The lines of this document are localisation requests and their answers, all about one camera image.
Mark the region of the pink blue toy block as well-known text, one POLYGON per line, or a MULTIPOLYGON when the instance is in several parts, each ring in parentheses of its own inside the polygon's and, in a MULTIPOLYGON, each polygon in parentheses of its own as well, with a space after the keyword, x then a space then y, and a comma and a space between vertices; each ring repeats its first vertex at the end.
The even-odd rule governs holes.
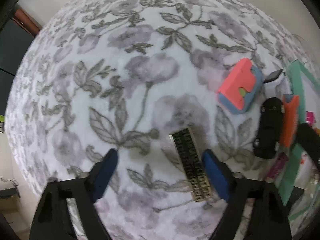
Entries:
POLYGON ((241 59, 217 91, 218 101, 232 114, 248 111, 263 84, 262 71, 248 58, 241 59))

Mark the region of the white smart watch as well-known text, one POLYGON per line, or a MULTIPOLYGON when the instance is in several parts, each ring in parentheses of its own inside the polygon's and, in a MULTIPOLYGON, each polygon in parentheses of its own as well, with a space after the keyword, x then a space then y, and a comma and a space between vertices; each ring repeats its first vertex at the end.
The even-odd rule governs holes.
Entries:
POLYGON ((283 70, 282 69, 278 69, 272 73, 270 73, 265 79, 264 79, 264 83, 270 83, 275 81, 278 77, 281 76, 281 74, 283 74, 283 70))

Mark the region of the green rimmed white tray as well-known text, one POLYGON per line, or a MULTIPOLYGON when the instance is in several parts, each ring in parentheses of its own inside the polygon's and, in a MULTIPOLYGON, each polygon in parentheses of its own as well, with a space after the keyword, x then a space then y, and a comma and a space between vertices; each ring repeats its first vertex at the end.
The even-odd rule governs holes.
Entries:
MULTIPOLYGON (((289 65, 289 78, 294 95, 299 96, 297 124, 308 124, 319 131, 319 81, 295 60, 289 65)), ((312 213, 319 207, 319 179, 312 179, 317 161, 313 161, 298 143, 298 132, 292 144, 289 162, 285 168, 278 190, 289 220, 312 213)))

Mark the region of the black toy car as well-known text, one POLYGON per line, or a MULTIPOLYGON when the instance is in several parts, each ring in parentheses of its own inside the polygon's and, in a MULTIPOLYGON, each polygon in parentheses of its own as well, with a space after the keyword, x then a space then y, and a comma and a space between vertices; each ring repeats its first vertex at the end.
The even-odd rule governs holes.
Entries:
POLYGON ((273 159, 280 145, 285 108, 277 97, 267 98, 260 107, 259 127, 253 140, 253 153, 261 159, 273 159))

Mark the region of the floral grey white blanket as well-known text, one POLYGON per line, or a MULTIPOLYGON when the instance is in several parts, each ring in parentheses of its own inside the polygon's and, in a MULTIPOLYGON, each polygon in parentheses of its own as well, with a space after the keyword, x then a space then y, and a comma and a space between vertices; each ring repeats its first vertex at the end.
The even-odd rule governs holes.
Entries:
POLYGON ((248 58, 265 75, 312 55, 240 0, 73 0, 32 42, 5 113, 12 155, 36 198, 49 178, 119 163, 97 212, 114 239, 208 239, 226 202, 193 201, 169 135, 185 127, 233 171, 258 179, 252 140, 263 93, 232 115, 217 90, 248 58))

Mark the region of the gold black patterned bar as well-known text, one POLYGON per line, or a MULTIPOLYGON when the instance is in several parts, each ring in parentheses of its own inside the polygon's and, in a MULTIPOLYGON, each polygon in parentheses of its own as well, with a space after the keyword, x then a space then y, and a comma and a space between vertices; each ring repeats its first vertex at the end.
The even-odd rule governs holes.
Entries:
POLYGON ((171 133, 169 138, 175 146, 193 201, 199 203, 208 200, 212 197, 212 189, 197 150, 192 130, 184 128, 171 133))

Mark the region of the orange blue toy block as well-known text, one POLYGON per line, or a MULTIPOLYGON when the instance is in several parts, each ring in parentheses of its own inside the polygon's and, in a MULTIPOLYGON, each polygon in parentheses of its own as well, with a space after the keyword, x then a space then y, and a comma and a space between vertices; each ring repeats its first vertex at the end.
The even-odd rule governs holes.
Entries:
POLYGON ((298 125, 299 96, 293 94, 284 94, 283 105, 285 113, 283 116, 280 144, 285 148, 290 148, 294 141, 298 125))

